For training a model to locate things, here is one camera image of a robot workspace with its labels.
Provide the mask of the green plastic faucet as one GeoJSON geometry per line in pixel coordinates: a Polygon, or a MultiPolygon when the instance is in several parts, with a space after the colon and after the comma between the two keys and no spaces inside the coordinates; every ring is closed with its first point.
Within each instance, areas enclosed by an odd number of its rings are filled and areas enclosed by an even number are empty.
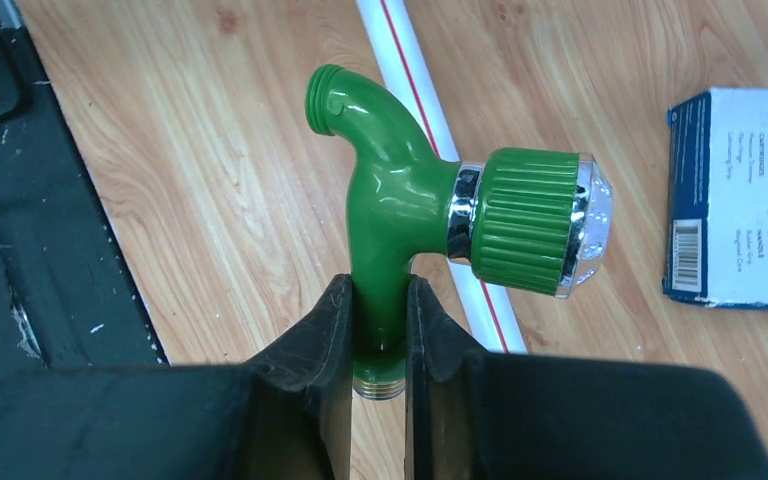
{"type": "Polygon", "coordinates": [[[461,162],[447,180],[407,108],[375,81],[335,64],[310,77],[305,115],[356,154],[346,197],[355,302],[353,386],[371,400],[405,387],[407,300],[416,256],[441,254],[480,280],[565,298],[599,269],[613,191],[595,158],[504,147],[461,162]]]}

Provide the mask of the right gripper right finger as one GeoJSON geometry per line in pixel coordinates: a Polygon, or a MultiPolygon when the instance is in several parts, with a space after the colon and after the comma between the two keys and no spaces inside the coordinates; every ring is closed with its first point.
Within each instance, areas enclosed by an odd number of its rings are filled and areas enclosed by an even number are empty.
{"type": "Polygon", "coordinates": [[[736,390],[681,365],[493,353],[414,277],[409,479],[768,479],[736,390]]]}

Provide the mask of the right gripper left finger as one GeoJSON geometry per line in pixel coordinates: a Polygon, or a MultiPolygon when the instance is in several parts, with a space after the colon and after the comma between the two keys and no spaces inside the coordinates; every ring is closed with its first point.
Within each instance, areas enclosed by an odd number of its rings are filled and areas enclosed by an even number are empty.
{"type": "Polygon", "coordinates": [[[0,383],[0,479],[345,479],[352,283],[240,364],[84,367],[0,383]]]}

